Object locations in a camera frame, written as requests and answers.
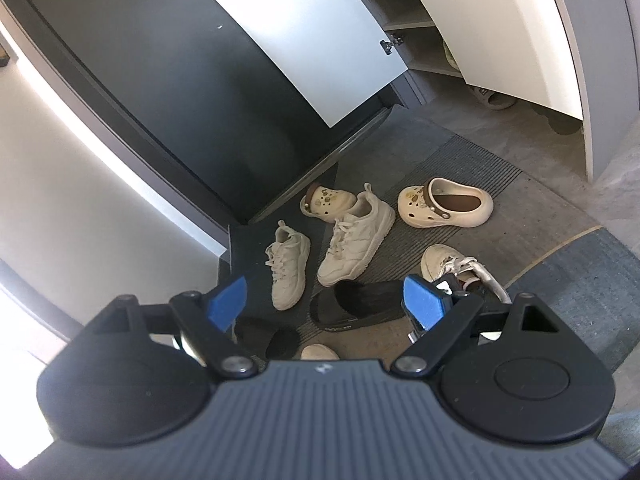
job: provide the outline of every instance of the white logo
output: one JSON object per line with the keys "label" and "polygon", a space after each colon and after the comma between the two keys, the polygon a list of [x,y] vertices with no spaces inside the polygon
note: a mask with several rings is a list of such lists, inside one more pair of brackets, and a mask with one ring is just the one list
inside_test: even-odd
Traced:
{"label": "white logo", "polygon": [[316,367],[316,372],[319,372],[322,375],[324,375],[324,374],[329,373],[333,369],[334,369],[334,367],[332,367],[329,363],[322,363],[321,365],[318,365]]}

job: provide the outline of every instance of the gray tile floor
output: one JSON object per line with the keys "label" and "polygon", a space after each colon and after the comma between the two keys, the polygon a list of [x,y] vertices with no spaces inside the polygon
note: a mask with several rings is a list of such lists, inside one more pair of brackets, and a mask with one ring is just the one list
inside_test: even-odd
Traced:
{"label": "gray tile floor", "polygon": [[[640,257],[640,123],[634,125],[605,173],[589,184],[580,133],[556,134],[527,102],[495,112],[480,105],[462,81],[446,85],[436,100],[421,108],[421,114],[526,171],[589,214]],[[640,346],[614,378],[612,412],[640,408]]]}

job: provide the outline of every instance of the cabinet door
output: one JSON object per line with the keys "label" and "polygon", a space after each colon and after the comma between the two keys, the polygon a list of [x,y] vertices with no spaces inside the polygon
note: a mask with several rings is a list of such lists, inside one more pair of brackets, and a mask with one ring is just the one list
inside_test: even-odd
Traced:
{"label": "cabinet door", "polygon": [[470,85],[582,118],[555,0],[421,0]]}
{"label": "cabinet door", "polygon": [[360,0],[216,1],[329,126],[406,70]]}

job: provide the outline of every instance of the white wall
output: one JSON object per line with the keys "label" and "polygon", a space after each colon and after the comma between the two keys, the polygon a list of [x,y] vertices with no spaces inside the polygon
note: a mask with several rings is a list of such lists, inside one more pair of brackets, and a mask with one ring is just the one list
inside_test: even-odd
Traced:
{"label": "white wall", "polygon": [[82,144],[11,63],[0,68],[0,258],[89,321],[122,293],[164,302],[216,285],[218,258]]}

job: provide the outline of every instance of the sneaker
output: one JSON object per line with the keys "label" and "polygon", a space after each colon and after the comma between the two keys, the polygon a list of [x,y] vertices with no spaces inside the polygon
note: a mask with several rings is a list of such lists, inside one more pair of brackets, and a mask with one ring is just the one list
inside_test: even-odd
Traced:
{"label": "sneaker", "polygon": [[417,228],[477,227],[493,210],[494,200],[485,190],[441,177],[432,178],[424,186],[405,187],[398,195],[400,218]]}
{"label": "sneaker", "polygon": [[500,283],[475,258],[464,256],[452,247],[437,244],[428,247],[420,260],[422,277],[434,282],[444,274],[452,272],[462,282],[463,290],[472,283],[481,282],[503,303],[511,303],[511,298]]}
{"label": "sneaker", "polygon": [[364,189],[353,207],[335,221],[329,250],[318,269],[321,285],[360,276],[396,220],[392,207],[371,192],[371,184]]}
{"label": "sneaker", "polygon": [[328,346],[316,343],[305,346],[300,354],[302,361],[338,361],[338,354],[331,350]]}
{"label": "sneaker", "polygon": [[300,211],[303,215],[319,218],[335,223],[338,216],[356,203],[356,196],[348,191],[329,189],[314,182],[300,200]]}
{"label": "sneaker", "polygon": [[305,291],[305,267],[311,241],[302,233],[278,222],[276,241],[264,251],[269,257],[273,286],[271,300],[278,310],[294,306]]}

